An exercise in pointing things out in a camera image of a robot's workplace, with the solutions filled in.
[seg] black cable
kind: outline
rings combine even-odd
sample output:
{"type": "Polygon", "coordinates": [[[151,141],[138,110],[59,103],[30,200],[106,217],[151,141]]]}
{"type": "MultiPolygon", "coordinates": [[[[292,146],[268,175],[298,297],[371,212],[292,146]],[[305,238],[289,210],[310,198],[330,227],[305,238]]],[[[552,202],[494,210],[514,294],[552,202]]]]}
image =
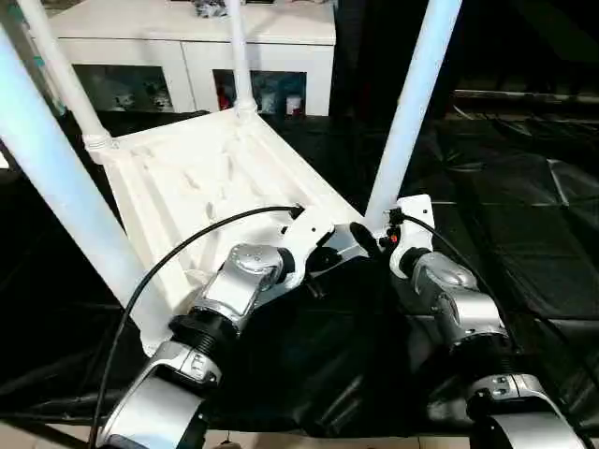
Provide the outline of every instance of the black cable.
{"type": "MultiPolygon", "coordinates": [[[[480,273],[472,266],[472,264],[469,263],[468,259],[460,252],[460,250],[458,250],[458,248],[456,248],[445,236],[443,236],[441,233],[439,233],[439,231],[437,231],[434,227],[430,226],[429,224],[423,222],[422,220],[419,220],[416,217],[412,217],[410,215],[406,215],[403,212],[401,213],[399,218],[401,220],[412,222],[412,223],[415,223],[416,225],[421,226],[422,228],[426,229],[431,234],[433,234],[436,238],[438,238],[447,247],[447,249],[454,254],[454,256],[458,259],[458,262],[461,265],[463,265],[464,267],[466,267],[466,268],[470,269],[470,271],[472,271],[472,273],[477,278],[478,282],[483,286],[483,288],[487,291],[487,293],[491,297],[497,299],[497,297],[493,294],[493,290],[490,288],[489,284],[485,281],[485,279],[480,275],[480,273]]],[[[578,353],[578,351],[574,348],[574,345],[566,337],[566,335],[556,325],[554,325],[551,322],[551,320],[549,320],[547,317],[541,315],[540,313],[538,313],[537,311],[534,311],[533,309],[531,309],[530,307],[528,307],[526,305],[523,305],[523,308],[525,309],[524,312],[530,314],[534,319],[543,323],[545,325],[545,327],[547,329],[549,329],[562,342],[562,344],[568,349],[570,356],[572,356],[572,358],[574,360],[576,360],[576,362],[580,365],[580,367],[585,371],[585,374],[587,374],[587,377],[589,378],[589,380],[591,380],[591,383],[592,383],[593,387],[595,388],[595,391],[597,393],[599,393],[599,379],[597,378],[596,374],[594,373],[592,367],[589,365],[587,360],[578,353]]],[[[563,411],[562,411],[562,414],[564,414],[564,416],[568,416],[570,413],[563,413],[563,411]]],[[[577,432],[578,436],[582,440],[585,447],[587,447],[588,449],[592,449],[594,446],[592,445],[591,440],[586,435],[582,434],[582,429],[580,427],[580,424],[577,423],[571,417],[570,417],[570,419],[568,419],[568,421],[570,422],[570,425],[577,432]]]]}
{"type": "Polygon", "coordinates": [[[225,218],[225,220],[221,220],[220,222],[211,224],[210,226],[207,226],[204,229],[197,231],[196,234],[192,235],[191,237],[189,237],[189,238],[185,239],[184,241],[182,241],[181,243],[179,243],[179,245],[177,245],[175,248],[170,250],[170,252],[167,255],[165,255],[162,259],[160,259],[160,261],[156,265],[154,265],[152,267],[152,269],[150,269],[150,271],[148,271],[146,273],[146,275],[143,277],[143,279],[141,279],[141,281],[139,282],[135,291],[133,292],[133,295],[131,295],[129,302],[127,302],[127,306],[125,307],[124,312],[123,312],[123,317],[121,318],[121,322],[119,323],[116,333],[114,334],[114,340],[112,341],[112,345],[110,346],[109,356],[106,360],[106,365],[104,367],[104,372],[102,374],[102,382],[100,383],[100,389],[98,390],[98,394],[97,394],[97,403],[95,405],[95,411],[94,411],[94,422],[92,423],[92,427],[90,429],[88,448],[95,449],[95,443],[97,441],[97,432],[98,432],[99,425],[100,425],[100,414],[102,413],[102,404],[104,403],[104,398],[106,396],[106,391],[108,388],[108,380],[109,380],[109,376],[110,376],[110,369],[112,368],[112,362],[113,362],[114,356],[116,354],[116,347],[119,343],[119,339],[121,338],[121,335],[123,334],[124,327],[126,325],[127,319],[129,318],[129,315],[131,314],[131,311],[133,310],[133,307],[135,306],[136,302],[138,302],[141,292],[146,287],[146,285],[148,285],[148,283],[150,282],[152,277],[158,272],[158,270],[160,268],[162,268],[164,265],[166,265],[167,262],[170,259],[172,259],[175,255],[177,255],[182,250],[184,250],[185,247],[187,247],[190,243],[196,241],[200,237],[205,236],[206,234],[212,232],[213,230],[218,229],[221,226],[228,225],[230,223],[236,222],[242,218],[246,218],[251,215],[258,215],[259,213],[276,212],[276,211],[295,211],[295,212],[301,213],[302,210],[303,210],[303,208],[300,206],[296,206],[296,207],[272,206],[272,207],[267,207],[267,208],[248,210],[246,212],[238,213],[237,215],[233,215],[232,217],[225,218]]]}

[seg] black tarp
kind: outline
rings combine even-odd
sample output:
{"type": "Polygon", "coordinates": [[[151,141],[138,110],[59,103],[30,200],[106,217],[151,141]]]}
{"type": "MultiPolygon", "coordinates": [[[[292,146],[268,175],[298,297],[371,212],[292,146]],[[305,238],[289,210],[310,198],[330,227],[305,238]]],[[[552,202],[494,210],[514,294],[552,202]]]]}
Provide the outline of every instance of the black tarp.
{"type": "MultiPolygon", "coordinates": [[[[140,117],[102,120],[118,135],[154,125],[140,117]]],[[[63,125],[77,134],[72,122],[63,125]]],[[[365,209],[386,129],[324,118],[272,125],[365,209]]],[[[546,383],[599,435],[599,394],[568,348],[527,313],[549,318],[599,370],[597,133],[527,126],[530,135],[499,121],[425,125],[402,195],[431,195],[437,229],[492,285],[546,383]]],[[[101,170],[88,167],[110,196],[101,170]]],[[[120,308],[26,180],[0,191],[0,417],[89,422],[120,308]]],[[[367,259],[318,281],[324,299],[300,288],[256,312],[215,401],[214,425],[347,437],[465,431],[444,409],[416,412],[423,407],[416,367],[436,335],[409,288],[391,285],[367,259]]],[[[107,410],[143,362],[130,326],[107,410]]]]}

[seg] tile floor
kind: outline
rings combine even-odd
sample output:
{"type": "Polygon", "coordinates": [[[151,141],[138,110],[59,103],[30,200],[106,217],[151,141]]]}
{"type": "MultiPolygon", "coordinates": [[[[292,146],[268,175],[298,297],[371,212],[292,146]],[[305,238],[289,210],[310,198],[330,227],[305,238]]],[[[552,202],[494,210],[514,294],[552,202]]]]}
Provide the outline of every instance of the tile floor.
{"type": "MultiPolygon", "coordinates": [[[[88,427],[56,426],[63,432],[86,440],[88,427]]],[[[231,432],[232,441],[242,449],[467,449],[465,438],[366,438],[360,440],[316,440],[297,435],[278,433],[231,432]]],[[[226,439],[223,430],[211,430],[206,436],[206,449],[226,439]]],[[[2,449],[63,449],[63,446],[43,441],[14,427],[0,423],[0,447],[2,449]]]]}

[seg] item on shelf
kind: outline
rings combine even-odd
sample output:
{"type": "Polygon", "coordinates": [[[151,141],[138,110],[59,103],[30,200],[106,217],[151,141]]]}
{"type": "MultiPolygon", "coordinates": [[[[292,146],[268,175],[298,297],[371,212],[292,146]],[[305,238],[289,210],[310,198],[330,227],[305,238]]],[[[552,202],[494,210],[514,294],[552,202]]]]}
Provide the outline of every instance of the item on shelf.
{"type": "Polygon", "coordinates": [[[199,17],[226,16],[225,0],[194,0],[194,6],[199,17]]]}
{"type": "Polygon", "coordinates": [[[135,97],[133,94],[120,94],[114,96],[114,108],[112,110],[126,111],[135,107],[135,97]]]}
{"type": "Polygon", "coordinates": [[[172,112],[172,103],[168,94],[167,85],[164,82],[144,82],[146,94],[152,101],[154,107],[160,112],[172,112]]]}
{"type": "Polygon", "coordinates": [[[218,95],[218,108],[220,110],[225,110],[231,108],[231,100],[225,92],[225,88],[223,86],[218,86],[216,89],[216,94],[218,95]]]}
{"type": "Polygon", "coordinates": [[[275,114],[277,112],[277,93],[274,91],[262,91],[260,93],[261,114],[275,114]]]}
{"type": "Polygon", "coordinates": [[[290,95],[287,97],[287,115],[301,115],[301,96],[290,95]]]}
{"type": "MultiPolygon", "coordinates": [[[[286,3],[294,3],[294,2],[305,2],[306,0],[279,0],[279,1],[283,1],[286,3]]],[[[313,2],[313,3],[327,3],[328,0],[307,0],[309,2],[313,2]]]]}

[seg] wrinkled black plastic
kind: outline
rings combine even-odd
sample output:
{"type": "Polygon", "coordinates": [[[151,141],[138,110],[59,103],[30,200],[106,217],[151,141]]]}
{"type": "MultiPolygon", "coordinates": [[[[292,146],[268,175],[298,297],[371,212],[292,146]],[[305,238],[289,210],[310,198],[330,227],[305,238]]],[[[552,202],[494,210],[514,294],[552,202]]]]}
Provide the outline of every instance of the wrinkled black plastic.
{"type": "MultiPolygon", "coordinates": [[[[102,120],[123,134],[158,119],[102,120]]],[[[562,344],[526,312],[550,318],[598,370],[596,130],[529,125],[532,138],[500,123],[425,125],[402,195],[431,195],[437,229],[497,292],[526,362],[599,435],[599,394],[562,344]]],[[[386,129],[328,119],[273,126],[350,203],[365,209],[386,129]]],[[[101,169],[89,168],[112,201],[101,169]]],[[[86,422],[121,309],[26,180],[0,192],[2,235],[11,236],[0,261],[0,418],[86,422]]],[[[213,403],[212,425],[347,437],[466,431],[467,421],[435,406],[441,399],[427,384],[451,383],[456,373],[443,363],[443,351],[422,364],[439,341],[426,305],[401,282],[391,288],[377,264],[360,259],[316,279],[321,299],[301,288],[257,311],[213,403]],[[429,367],[435,376],[420,375],[429,367]],[[430,400],[428,414],[416,412],[430,400]]],[[[144,361],[130,326],[107,411],[144,361]]]]}

